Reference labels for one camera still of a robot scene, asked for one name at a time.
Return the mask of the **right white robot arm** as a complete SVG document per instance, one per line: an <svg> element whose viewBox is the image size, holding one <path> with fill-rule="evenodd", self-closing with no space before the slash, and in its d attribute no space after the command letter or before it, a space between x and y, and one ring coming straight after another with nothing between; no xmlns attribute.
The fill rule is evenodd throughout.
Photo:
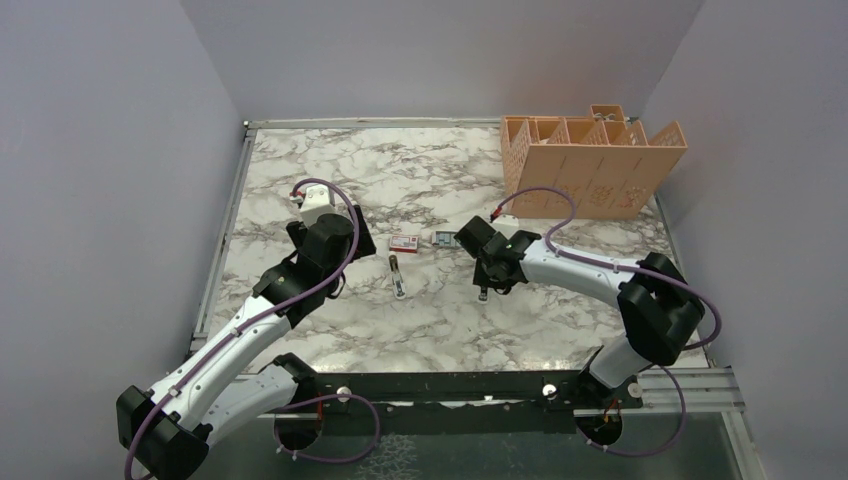
<svg viewBox="0 0 848 480"><path fill-rule="evenodd" d="M505 236L479 216L454 238L474 259L473 282L481 290L506 295L519 283L548 285L618 309L623 334L590 358L576 383L579 398L592 407L612 399L637 373L653 365L673 365L705 315L702 301L662 254L602 257L525 230Z"/></svg>

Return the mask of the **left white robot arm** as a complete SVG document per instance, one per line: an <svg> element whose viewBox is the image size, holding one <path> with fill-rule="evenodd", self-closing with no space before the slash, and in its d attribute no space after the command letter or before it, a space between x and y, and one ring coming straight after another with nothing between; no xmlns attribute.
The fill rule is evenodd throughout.
<svg viewBox="0 0 848 480"><path fill-rule="evenodd" d="M229 323L174 372L117 399L125 478L140 464L148 479L187 479L214 444L256 416L321 402L315 371L294 354L277 357L253 381L237 379L259 353L338 297L351 262L376 252L358 205L345 214L330 204L302 205L300 213L287 227L294 253L262 274Z"/></svg>

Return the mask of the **grey teal staple box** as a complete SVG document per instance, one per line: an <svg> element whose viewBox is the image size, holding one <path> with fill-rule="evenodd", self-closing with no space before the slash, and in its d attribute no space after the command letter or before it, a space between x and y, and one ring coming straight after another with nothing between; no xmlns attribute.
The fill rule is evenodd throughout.
<svg viewBox="0 0 848 480"><path fill-rule="evenodd" d="M431 243L438 248L456 248L454 231L437 230L431 234Z"/></svg>

